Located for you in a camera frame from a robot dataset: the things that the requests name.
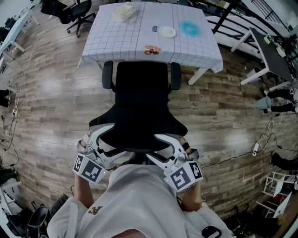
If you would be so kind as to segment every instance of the electrical outlet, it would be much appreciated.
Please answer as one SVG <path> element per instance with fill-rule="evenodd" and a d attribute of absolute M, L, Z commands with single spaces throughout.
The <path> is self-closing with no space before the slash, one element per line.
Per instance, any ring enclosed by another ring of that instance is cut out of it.
<path fill-rule="evenodd" d="M 14 109 L 13 109 L 13 118 L 17 117 L 17 115 L 18 115 L 17 110 L 14 110 Z"/>

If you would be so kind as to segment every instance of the white t-shirt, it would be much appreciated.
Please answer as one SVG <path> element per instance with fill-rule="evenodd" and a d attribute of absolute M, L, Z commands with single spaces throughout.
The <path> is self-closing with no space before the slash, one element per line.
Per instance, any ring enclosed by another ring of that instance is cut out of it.
<path fill-rule="evenodd" d="M 75 237 L 112 238 L 135 229 L 148 238 L 201 238 L 209 225 L 233 237 L 225 223 L 208 207 L 197 212 L 183 212 L 176 193 L 163 180 L 156 165 L 123 165 L 111 173 L 105 193 L 87 209 L 69 198 L 50 221 L 50 238 L 64 238 L 70 209 L 78 207 Z"/>

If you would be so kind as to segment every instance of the black office chair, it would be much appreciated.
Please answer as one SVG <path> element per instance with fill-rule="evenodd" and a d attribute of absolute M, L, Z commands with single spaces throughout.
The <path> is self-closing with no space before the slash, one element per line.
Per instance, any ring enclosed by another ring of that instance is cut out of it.
<path fill-rule="evenodd" d="M 41 0 L 41 12 L 47 15 L 53 15 L 60 19 L 62 24 L 69 24 L 71 21 L 76 23 L 72 24 L 68 29 L 67 32 L 70 33 L 70 28 L 74 26 L 78 26 L 76 29 L 76 36 L 80 37 L 78 32 L 81 27 L 81 24 L 84 22 L 93 23 L 92 21 L 86 20 L 87 18 L 93 16 L 95 17 L 96 14 L 92 13 L 88 16 L 85 16 L 87 12 L 91 9 L 92 1 L 86 0 L 80 3 L 80 0 L 77 0 L 78 5 L 73 3 L 70 6 L 67 6 L 58 0 Z"/>
<path fill-rule="evenodd" d="M 167 64 L 157 62 L 121 62 L 117 67 L 116 85 L 112 81 L 113 62 L 104 64 L 102 86 L 115 92 L 115 105 L 89 122 L 89 126 L 115 123 L 101 139 L 108 145 L 130 152 L 159 151 L 169 145 L 154 134 L 184 136 L 187 128 L 168 109 L 168 93 L 180 89 L 181 68 L 171 64 L 168 86 Z"/>
<path fill-rule="evenodd" d="M 4 27 L 0 27 L 0 42 L 3 42 L 7 37 L 9 30 L 5 29 Z"/>

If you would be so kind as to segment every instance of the cable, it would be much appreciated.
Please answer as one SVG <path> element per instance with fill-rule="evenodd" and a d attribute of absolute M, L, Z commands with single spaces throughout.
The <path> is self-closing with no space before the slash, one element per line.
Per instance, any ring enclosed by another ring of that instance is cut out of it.
<path fill-rule="evenodd" d="M 47 20 L 47 22 L 46 22 L 46 24 L 45 24 L 43 30 L 41 31 L 39 37 L 37 38 L 37 40 L 36 40 L 36 42 L 35 42 L 35 44 L 34 44 L 34 46 L 33 46 L 33 48 L 32 48 L 32 51 L 31 51 L 31 53 L 30 53 L 30 57 L 29 57 L 28 62 L 27 62 L 27 64 L 26 64 L 25 71 L 24 71 L 24 74 L 23 74 L 23 78 L 22 78 L 22 81 L 21 81 L 21 84 L 20 84 L 20 89 L 18 90 L 18 88 L 17 88 L 17 87 L 14 85 L 14 83 L 10 80 L 11 83 L 13 84 L 13 86 L 14 86 L 14 87 L 16 88 L 16 90 L 17 90 L 17 92 L 16 92 L 16 96 L 15 96 L 15 106 L 14 106 L 14 110 L 16 110 L 16 111 L 18 111 L 18 103 L 19 103 L 19 100 L 20 100 L 20 93 L 21 93 L 21 89 L 22 89 L 23 81 L 24 81 L 24 78 L 25 78 L 25 75 L 26 75 L 26 72 L 27 72 L 29 63 L 30 63 L 30 61 L 31 61 L 31 59 L 32 59 L 33 51 L 34 51 L 34 49 L 35 49 L 35 47 L 36 47 L 36 45 L 37 45 L 37 43 L 38 43 L 40 37 L 43 35 L 43 31 L 45 30 L 45 28 L 46 28 L 46 26 L 47 26 L 47 24 L 48 24 L 49 21 L 50 21 L 50 17 L 48 18 L 48 20 Z M 14 124 L 14 132 L 15 132 L 15 128 L 16 128 L 16 125 L 17 125 L 17 122 L 18 122 L 18 116 L 19 116 L 19 115 L 17 114 L 16 121 L 15 121 L 15 124 Z M 3 118 L 3 116 L 1 116 L 1 117 L 2 117 L 2 120 L 3 120 L 3 132 L 4 132 L 4 136 L 5 136 L 5 128 L 6 128 L 7 126 L 10 126 L 10 128 L 9 128 L 9 133 L 8 133 L 9 140 L 10 140 L 10 144 L 9 144 L 9 146 L 8 146 L 7 149 L 6 149 L 6 148 L 3 148 L 3 149 L 2 149 L 2 151 L 3 151 L 3 150 L 4 150 L 4 151 L 7 151 L 7 150 L 9 150 L 9 148 L 11 147 L 11 145 L 13 145 L 13 148 L 14 148 L 14 144 L 13 144 L 14 132 L 13 132 L 13 134 L 11 135 L 11 133 L 12 133 L 12 125 L 13 125 L 13 122 L 14 122 L 14 118 L 13 118 L 13 120 L 12 120 L 12 122 L 11 122 L 10 124 L 8 124 L 8 125 L 5 126 L 5 125 L 4 125 L 4 118 Z M 16 152 L 15 148 L 14 148 L 14 151 L 15 151 L 15 153 L 17 154 L 18 162 L 19 162 L 20 158 L 19 158 L 19 155 L 18 155 L 18 153 Z M 6 166 L 5 168 L 7 168 L 7 167 L 11 167 L 11 166 L 15 166 L 17 163 L 15 163 L 15 164 L 11 164 L 11 165 L 9 165 L 9 166 Z"/>
<path fill-rule="evenodd" d="M 30 63 L 30 61 L 31 61 L 33 51 L 34 51 L 34 49 L 35 49 L 35 46 L 36 46 L 36 44 L 37 44 L 39 38 L 43 35 L 42 32 L 45 30 L 45 28 L 46 28 L 46 26 L 47 26 L 47 24 L 48 24 L 49 21 L 50 21 L 50 17 L 48 18 L 48 20 L 47 20 L 47 22 L 46 22 L 46 24 L 45 24 L 43 30 L 41 31 L 39 37 L 37 38 L 37 40 L 36 40 L 36 42 L 35 42 L 35 44 L 34 44 L 34 46 L 33 46 L 33 49 L 32 49 L 32 51 L 31 51 L 31 53 L 30 53 L 30 57 L 29 57 L 29 59 L 28 59 L 28 62 L 27 62 L 27 65 L 26 65 L 26 68 L 25 68 L 25 71 L 24 71 L 24 75 L 23 75 L 23 78 L 22 78 L 22 81 L 21 81 L 21 84 L 20 84 L 19 96 L 17 96 L 17 94 L 16 94 L 16 96 L 15 96 L 15 99 L 16 99 L 16 100 L 15 100 L 15 106 L 14 106 L 14 109 L 17 110 L 17 111 L 18 111 L 18 103 L 19 103 L 19 100 L 20 100 L 20 92 L 21 92 L 21 90 L 22 90 L 23 80 L 24 80 L 24 78 L 25 78 L 25 75 L 26 75 L 26 72 L 27 72 L 29 63 Z"/>
<path fill-rule="evenodd" d="M 213 164 L 211 164 L 211 165 L 205 165 L 205 166 L 202 167 L 202 169 L 203 169 L 203 168 L 206 168 L 206 167 L 213 166 L 213 165 L 220 165 L 220 164 L 223 163 L 223 162 L 229 161 L 229 160 L 231 160 L 231 159 L 239 158 L 239 157 L 244 156 L 244 155 L 247 155 L 247 154 L 249 154 L 249 153 L 251 153 L 251 151 L 246 152 L 245 154 L 242 154 L 242 155 L 239 155 L 239 156 L 231 157 L 231 158 L 229 158 L 229 159 L 223 160 L 223 161 L 218 162 L 218 163 L 213 163 Z"/>
<path fill-rule="evenodd" d="M 75 196 L 75 195 L 74 195 L 74 192 L 73 192 L 73 186 L 74 186 L 74 185 L 71 185 L 71 186 L 70 186 L 70 190 L 71 190 L 71 193 L 73 194 L 73 196 Z"/>
<path fill-rule="evenodd" d="M 16 125 L 17 125 L 17 122 L 18 122 L 18 117 L 19 117 L 19 115 L 17 114 L 17 119 L 16 119 L 16 121 L 15 121 L 15 124 L 14 124 L 14 132 L 15 132 L 15 127 L 16 127 Z M 9 129 L 9 137 L 10 137 L 10 144 L 9 144 L 9 146 L 8 146 L 8 148 L 6 149 L 6 148 L 4 148 L 4 151 L 7 151 L 7 150 L 9 150 L 9 148 L 10 148 L 10 146 L 12 145 L 12 143 L 13 143 L 13 139 L 14 139 L 14 133 L 13 133 L 13 135 L 11 136 L 11 128 L 12 128 L 12 125 L 13 125 L 13 122 L 14 122 L 14 120 L 12 121 L 12 123 L 11 123 L 11 125 L 10 125 L 10 129 Z"/>
<path fill-rule="evenodd" d="M 260 145 L 260 147 L 261 147 L 261 150 L 260 150 L 260 151 L 257 151 L 257 153 L 260 153 L 261 151 L 263 151 L 263 150 L 265 149 L 265 147 L 267 146 L 267 144 L 268 144 L 268 142 L 269 142 L 269 140 L 270 140 L 270 138 L 271 138 L 272 135 L 274 135 L 274 141 L 275 141 L 275 144 L 276 144 L 276 146 L 277 146 L 279 149 L 287 150 L 287 151 L 292 151 L 292 152 L 298 152 L 298 151 L 295 151 L 295 150 L 284 149 L 284 148 L 282 148 L 280 145 L 278 145 L 278 142 L 277 142 L 277 139 L 276 139 L 276 135 L 275 135 L 275 133 L 273 133 L 273 130 L 274 130 L 275 127 L 276 127 L 276 123 L 275 123 L 274 121 L 272 121 L 272 118 L 273 118 L 273 117 L 278 117 L 278 116 L 282 116 L 282 115 L 290 116 L 290 115 L 293 115 L 293 114 L 297 114 L 297 113 L 290 113 L 290 114 L 288 114 L 288 113 L 286 113 L 286 114 L 280 114 L 280 113 L 278 113 L 278 114 L 275 114 L 274 116 L 272 116 L 272 117 L 270 118 L 270 122 L 268 123 L 268 125 L 265 126 L 265 127 L 263 128 L 263 130 L 262 130 L 262 134 L 259 136 L 259 138 L 256 140 L 256 142 L 255 142 L 255 143 L 253 144 L 253 146 L 251 147 L 251 151 L 250 151 L 250 152 L 247 152 L 247 153 L 242 154 L 242 155 L 239 155 L 239 156 L 231 157 L 231 158 L 229 158 L 229 159 L 223 160 L 223 161 L 218 162 L 218 163 L 213 163 L 213 164 L 210 164 L 210 165 L 205 165 L 205 166 L 202 167 L 202 169 L 203 169 L 203 168 L 206 168 L 206 167 L 213 166 L 213 165 L 220 165 L 221 163 L 226 162 L 226 161 L 229 161 L 229 160 L 231 160 L 231 159 L 236 159 L 236 158 L 239 158 L 239 157 L 241 157 L 241 156 L 247 155 L 248 153 L 251 153 L 251 152 L 253 151 L 253 147 L 255 146 L 256 143 L 258 143 L 258 144 Z M 266 128 L 268 128 L 268 130 L 270 131 L 270 134 L 269 134 L 269 135 L 267 135 L 266 133 L 264 133 L 264 130 L 265 130 Z M 266 140 L 264 146 L 261 146 L 261 144 L 259 143 L 259 140 L 261 139 L 262 136 L 263 136 L 263 138 Z"/>
<path fill-rule="evenodd" d="M 114 171 L 116 170 L 117 166 L 114 166 L 113 168 L 107 169 L 107 171 Z"/>
<path fill-rule="evenodd" d="M 17 157 L 18 157 L 18 161 L 17 161 L 15 164 L 11 164 L 11 165 L 2 167 L 2 169 L 8 168 L 8 167 L 13 167 L 13 166 L 15 166 L 16 164 L 18 164 L 18 162 L 19 162 L 19 160 L 20 160 L 20 157 L 19 157 L 19 154 L 17 153 L 17 151 L 15 150 L 15 148 L 14 148 L 14 152 L 16 153 L 16 155 L 17 155 Z"/>

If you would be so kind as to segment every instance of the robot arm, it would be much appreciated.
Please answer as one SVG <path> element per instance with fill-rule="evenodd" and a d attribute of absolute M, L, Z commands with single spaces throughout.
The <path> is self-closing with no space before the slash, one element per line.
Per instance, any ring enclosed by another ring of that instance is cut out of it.
<path fill-rule="evenodd" d="M 84 148 L 81 142 L 78 143 L 79 154 L 75 161 L 73 171 L 85 180 L 97 184 L 106 174 L 105 168 L 109 164 L 126 153 L 118 149 L 105 152 L 99 148 L 99 139 L 102 135 L 113 128 L 114 124 L 104 124 L 90 128 L 90 137 L 86 135 L 83 140 L 87 141 Z M 171 134 L 156 134 L 158 140 L 169 144 L 173 148 L 173 156 L 165 157 L 152 152 L 146 156 L 163 171 L 165 181 L 177 192 L 181 192 L 203 179 L 200 168 L 197 164 L 197 150 L 189 149 L 189 145 L 180 143 L 180 138 Z"/>
<path fill-rule="evenodd" d="M 79 154 L 76 158 L 73 171 L 90 183 L 97 184 L 106 174 L 110 163 L 121 157 L 126 151 L 118 149 L 105 152 L 99 148 L 99 139 L 102 135 L 110 131 L 114 123 L 92 126 L 90 137 L 84 136 L 87 146 L 84 148 L 79 141 L 77 148 Z"/>
<path fill-rule="evenodd" d="M 164 180 L 176 192 L 181 192 L 193 186 L 203 179 L 202 172 L 197 159 L 199 154 L 197 150 L 189 150 L 188 143 L 181 145 L 179 137 L 171 134 L 156 134 L 156 138 L 169 144 L 173 148 L 174 157 L 170 157 L 166 161 L 162 160 L 163 156 L 157 153 L 147 153 L 146 156 L 157 166 L 163 169 Z"/>

